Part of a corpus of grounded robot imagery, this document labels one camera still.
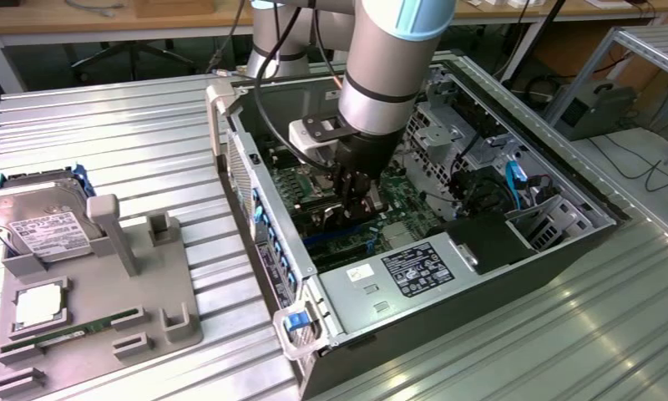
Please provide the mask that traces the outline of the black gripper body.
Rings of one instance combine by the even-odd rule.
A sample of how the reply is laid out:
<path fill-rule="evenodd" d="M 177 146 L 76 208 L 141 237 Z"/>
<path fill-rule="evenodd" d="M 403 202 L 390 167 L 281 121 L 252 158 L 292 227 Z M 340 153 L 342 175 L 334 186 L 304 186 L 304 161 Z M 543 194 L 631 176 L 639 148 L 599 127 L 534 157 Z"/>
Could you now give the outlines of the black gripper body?
<path fill-rule="evenodd" d="M 364 174 L 379 180 L 400 143 L 400 132 L 388 135 L 354 134 L 339 140 L 335 151 L 338 176 Z"/>

